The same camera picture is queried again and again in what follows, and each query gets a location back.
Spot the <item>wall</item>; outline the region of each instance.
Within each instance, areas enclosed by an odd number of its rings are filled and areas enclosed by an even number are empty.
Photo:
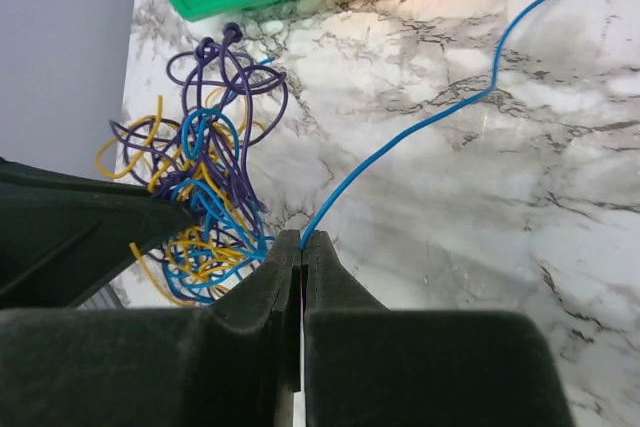
[[[133,0],[0,5],[0,156],[98,178],[94,153],[121,112]]]

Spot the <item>purple wire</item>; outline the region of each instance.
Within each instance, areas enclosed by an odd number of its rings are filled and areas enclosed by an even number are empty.
[[[142,151],[151,154],[151,175],[155,175],[164,167],[163,160],[170,164],[170,169],[164,173],[156,185],[154,197],[169,199],[179,184],[184,180],[192,178],[196,171],[200,168],[206,169],[208,176],[212,182],[225,192],[229,201],[234,208],[239,209],[250,227],[251,234],[254,237],[262,235],[260,211],[265,210],[265,206],[259,201],[251,184],[247,169],[247,159],[249,147],[263,140],[282,119],[288,105],[288,89],[285,83],[286,75],[278,72],[272,67],[257,64],[253,58],[244,52],[233,52],[231,46],[239,42],[242,34],[239,27],[235,24],[227,24],[223,29],[223,40],[221,43],[215,42],[209,37],[202,39],[193,51],[181,52],[174,55],[167,62],[167,77],[176,85],[181,87],[180,101],[182,112],[184,114],[182,122],[176,122],[172,119],[162,118],[160,122],[164,125],[176,129],[176,134],[169,138],[156,136],[150,142],[148,147],[136,143],[135,140],[147,140],[148,134],[146,129],[150,129],[155,119],[149,119],[140,123],[135,128],[127,128],[117,122],[111,122],[110,127],[116,139],[123,145],[123,160],[129,164],[131,160],[131,151]],[[191,60],[194,67],[186,75],[184,79],[178,78],[173,74],[176,62],[180,60]],[[221,80],[209,78],[209,72],[215,67],[219,72]],[[236,157],[234,149],[227,144],[225,137],[220,134],[213,126],[219,121],[219,116],[213,115],[207,120],[209,124],[204,130],[205,138],[202,142],[202,150],[198,153],[193,166],[188,170],[181,170],[178,161],[174,160],[170,154],[171,149],[185,148],[182,145],[181,131],[184,126],[184,119],[195,109],[203,109],[203,90],[204,87],[223,87],[222,101],[216,106],[219,112],[231,104],[236,96],[244,96],[247,105],[246,127],[245,132],[238,146],[239,155]],[[278,114],[274,120],[261,132],[255,139],[251,138],[253,131],[254,119],[254,97],[257,95],[267,94],[277,88],[282,88],[282,102]],[[189,105],[189,91],[195,88],[195,105]],[[189,129],[189,142],[195,142],[196,125],[201,119],[196,116]],[[213,149],[219,160],[214,162],[209,151]],[[178,159],[180,164],[184,164],[185,157],[181,155]],[[147,181],[135,172],[131,172],[132,177],[140,184],[146,186]],[[192,190],[192,194],[198,191],[197,188]],[[199,204],[189,203],[198,218],[198,225],[204,226],[205,208]],[[215,235],[212,238],[214,244],[218,247],[231,247],[246,249],[248,246],[240,239],[239,236],[226,231],[222,224],[217,221],[212,222],[208,226],[210,232]],[[166,261],[166,254],[162,251],[162,256],[150,254],[151,258],[157,262]],[[255,269],[254,265],[249,265],[251,269]]]

